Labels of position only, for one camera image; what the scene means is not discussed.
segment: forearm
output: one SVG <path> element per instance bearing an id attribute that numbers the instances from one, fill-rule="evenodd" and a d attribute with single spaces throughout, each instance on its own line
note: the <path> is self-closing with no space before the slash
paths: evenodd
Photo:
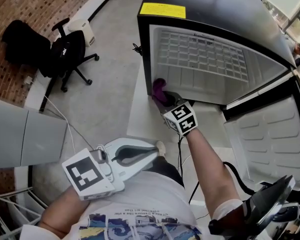
<path id="1" fill-rule="evenodd" d="M 57 200 L 48 206 L 38 226 L 56 234 L 61 239 L 88 207 L 90 201 L 81 201 L 75 189 L 70 186 Z"/>
<path id="2" fill-rule="evenodd" d="M 219 156 L 198 129 L 187 136 L 193 164 L 209 214 L 230 199 L 239 199 L 234 181 Z"/>

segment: mini fridge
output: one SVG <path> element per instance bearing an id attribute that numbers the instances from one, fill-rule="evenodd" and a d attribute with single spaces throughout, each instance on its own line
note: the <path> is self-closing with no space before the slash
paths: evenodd
<path id="1" fill-rule="evenodd" d="M 262 1 L 143 0 L 137 20 L 147 94 L 220 105 L 240 176 L 293 175 L 300 200 L 300 75 Z"/>

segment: electrical outlet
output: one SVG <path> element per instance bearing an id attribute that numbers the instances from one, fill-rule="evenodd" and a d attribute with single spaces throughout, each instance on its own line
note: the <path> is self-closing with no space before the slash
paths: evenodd
<path id="1" fill-rule="evenodd" d="M 28 75 L 25 78 L 24 83 L 27 84 L 27 85 L 30 85 L 32 83 L 32 77 Z"/>

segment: white cable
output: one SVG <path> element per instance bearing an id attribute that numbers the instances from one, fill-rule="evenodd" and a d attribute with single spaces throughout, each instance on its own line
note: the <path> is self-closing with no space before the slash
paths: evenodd
<path id="1" fill-rule="evenodd" d="M 31 83 L 32 83 L 32 85 L 33 85 L 35 88 L 37 88 L 37 87 L 35 86 L 35 83 L 34 83 L 33 81 L 31 81 Z M 54 108 L 55 108 L 55 109 L 60 113 L 60 115 L 62 115 L 63 118 L 65 119 L 66 124 L 67 124 L 68 129 L 69 129 L 69 132 L 70 132 L 70 135 L 71 135 L 72 147 L 73 147 L 74 155 L 76 155 L 77 153 L 76 153 L 76 149 L 75 149 L 74 137 L 72 136 L 72 132 L 71 132 L 71 129 L 70 129 L 70 125 L 69 125 L 68 119 L 64 116 L 64 114 L 62 114 L 62 113 L 60 112 L 60 110 L 55 106 L 55 104 L 53 104 L 53 102 L 52 102 L 50 99 L 48 99 L 48 97 L 47 97 L 45 94 L 44 94 L 44 97 L 51 103 L 52 106 L 54 106 Z"/>
<path id="2" fill-rule="evenodd" d="M 188 155 L 188 156 L 184 159 L 184 161 L 183 161 L 183 163 L 181 164 L 181 166 L 184 166 L 185 162 L 187 161 L 187 159 L 188 159 L 189 157 L 191 157 L 191 154 Z"/>

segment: red brick wall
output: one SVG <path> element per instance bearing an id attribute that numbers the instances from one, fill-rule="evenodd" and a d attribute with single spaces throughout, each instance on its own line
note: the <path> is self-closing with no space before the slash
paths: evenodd
<path id="1" fill-rule="evenodd" d="M 1 42 L 5 28 L 13 20 L 27 22 L 30 27 L 53 41 L 58 31 L 51 28 L 58 21 L 72 17 L 88 0 L 0 0 L 0 99 L 23 107 L 28 86 L 24 85 L 27 76 L 33 77 L 35 68 L 21 69 L 8 63 L 5 57 L 5 44 Z"/>

